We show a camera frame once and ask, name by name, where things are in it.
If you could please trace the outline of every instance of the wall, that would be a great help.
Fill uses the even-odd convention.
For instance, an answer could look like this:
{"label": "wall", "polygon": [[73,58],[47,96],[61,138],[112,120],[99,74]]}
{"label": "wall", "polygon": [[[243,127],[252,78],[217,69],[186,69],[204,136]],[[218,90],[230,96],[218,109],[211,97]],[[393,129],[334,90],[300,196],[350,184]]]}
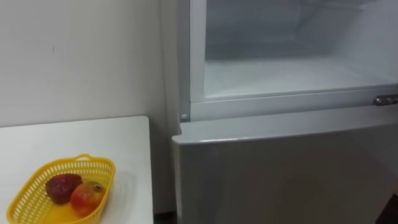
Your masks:
{"label": "wall", "polygon": [[155,212],[174,208],[158,0],[0,0],[0,37],[0,126],[148,115]]}

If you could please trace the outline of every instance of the apple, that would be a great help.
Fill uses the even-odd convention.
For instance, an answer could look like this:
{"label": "apple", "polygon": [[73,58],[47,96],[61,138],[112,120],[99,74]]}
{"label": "apple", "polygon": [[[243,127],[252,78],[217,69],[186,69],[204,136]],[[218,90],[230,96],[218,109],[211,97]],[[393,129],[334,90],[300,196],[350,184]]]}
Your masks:
{"label": "apple", "polygon": [[106,189],[100,183],[89,181],[80,184],[70,197],[70,204],[80,216],[93,213],[101,204]]}
{"label": "apple", "polygon": [[57,205],[68,203],[72,192],[82,183],[77,174],[59,174],[45,183],[45,191]]}

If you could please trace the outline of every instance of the white refrigerator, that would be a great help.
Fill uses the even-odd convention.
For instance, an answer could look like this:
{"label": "white refrigerator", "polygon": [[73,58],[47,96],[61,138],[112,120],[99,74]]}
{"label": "white refrigerator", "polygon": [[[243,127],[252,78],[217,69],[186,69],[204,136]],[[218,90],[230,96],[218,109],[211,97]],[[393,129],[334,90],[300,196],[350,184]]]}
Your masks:
{"label": "white refrigerator", "polygon": [[398,1],[161,6],[179,223],[374,223],[397,188]]}

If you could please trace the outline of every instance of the white table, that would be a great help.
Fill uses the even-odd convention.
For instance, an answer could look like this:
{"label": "white table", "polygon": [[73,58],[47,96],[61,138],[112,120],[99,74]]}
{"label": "white table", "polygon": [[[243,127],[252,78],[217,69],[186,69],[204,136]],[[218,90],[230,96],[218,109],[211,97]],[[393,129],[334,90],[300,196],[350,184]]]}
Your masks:
{"label": "white table", "polygon": [[116,165],[101,223],[153,224],[146,117],[0,128],[0,223],[25,181],[43,164],[89,153]]}

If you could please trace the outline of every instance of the plastic basket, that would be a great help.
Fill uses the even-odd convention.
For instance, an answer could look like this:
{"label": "plastic basket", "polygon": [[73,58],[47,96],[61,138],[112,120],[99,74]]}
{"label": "plastic basket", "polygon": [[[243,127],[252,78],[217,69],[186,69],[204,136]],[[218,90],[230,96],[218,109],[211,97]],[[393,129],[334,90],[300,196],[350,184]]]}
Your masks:
{"label": "plastic basket", "polygon": [[[7,210],[12,224],[96,224],[108,199],[116,168],[109,159],[82,154],[59,159],[42,166],[26,182]],[[87,217],[79,217],[70,204],[52,203],[45,191],[45,183],[57,174],[79,174],[83,182],[97,181],[106,187],[99,207]]]}

